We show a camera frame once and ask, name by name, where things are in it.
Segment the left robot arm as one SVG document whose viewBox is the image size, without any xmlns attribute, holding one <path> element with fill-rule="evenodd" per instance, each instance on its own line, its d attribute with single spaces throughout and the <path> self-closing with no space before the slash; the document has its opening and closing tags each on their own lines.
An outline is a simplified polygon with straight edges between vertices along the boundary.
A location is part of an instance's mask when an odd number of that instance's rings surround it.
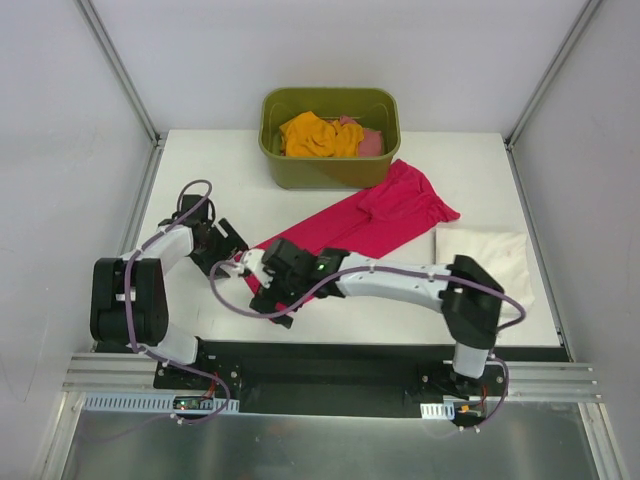
<svg viewBox="0 0 640 480">
<path fill-rule="evenodd" d="M 176 211 L 158 224 L 141 247 L 94 264 L 90 303 L 93 339 L 178 363 L 180 381 L 191 389 L 204 387 L 212 367 L 198 356 L 199 339 L 170 322 L 165 277 L 186 258 L 209 275 L 214 264 L 247 249 L 227 219 L 216 218 L 210 199 L 181 195 Z"/>
</svg>

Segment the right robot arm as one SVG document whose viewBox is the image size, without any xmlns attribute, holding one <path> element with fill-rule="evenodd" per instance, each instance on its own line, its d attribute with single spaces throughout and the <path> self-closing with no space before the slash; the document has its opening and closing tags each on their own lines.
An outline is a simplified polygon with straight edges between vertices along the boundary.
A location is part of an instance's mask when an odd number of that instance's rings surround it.
<svg viewBox="0 0 640 480">
<path fill-rule="evenodd" d="M 441 314 L 455 347 L 450 370 L 437 379 L 437 387 L 458 398 L 482 394 L 504 290 L 472 258 L 412 266 L 338 248 L 313 254 L 279 238 L 265 250 L 242 254 L 240 263 L 258 282 L 251 309 L 285 327 L 293 322 L 285 310 L 297 310 L 312 297 L 375 297 Z"/>
</svg>

